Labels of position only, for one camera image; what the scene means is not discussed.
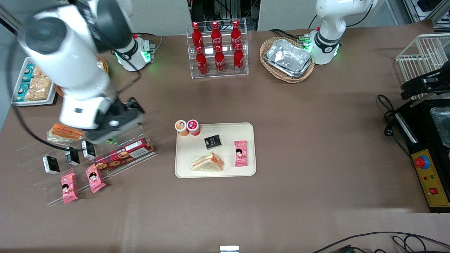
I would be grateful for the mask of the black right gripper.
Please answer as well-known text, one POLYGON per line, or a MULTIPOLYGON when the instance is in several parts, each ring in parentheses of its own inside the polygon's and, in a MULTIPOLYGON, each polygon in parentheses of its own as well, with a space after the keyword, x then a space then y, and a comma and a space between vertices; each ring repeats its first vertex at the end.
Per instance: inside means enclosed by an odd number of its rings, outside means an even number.
POLYGON ((88 130, 85 136, 92 144, 107 142, 118 133, 137 125, 140 114, 145 114, 145 110, 135 98, 130 98, 123 104, 114 104, 106 113, 102 128, 88 130))

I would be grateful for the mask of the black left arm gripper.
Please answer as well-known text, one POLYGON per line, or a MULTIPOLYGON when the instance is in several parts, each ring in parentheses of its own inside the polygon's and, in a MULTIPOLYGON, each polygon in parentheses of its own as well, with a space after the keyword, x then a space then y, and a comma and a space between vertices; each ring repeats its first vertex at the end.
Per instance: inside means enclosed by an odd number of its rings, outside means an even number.
POLYGON ((403 85, 401 98, 403 100, 410 99, 422 93, 435 93, 440 95, 450 91, 450 71, 449 68, 440 68, 427 74, 415 77, 403 85))

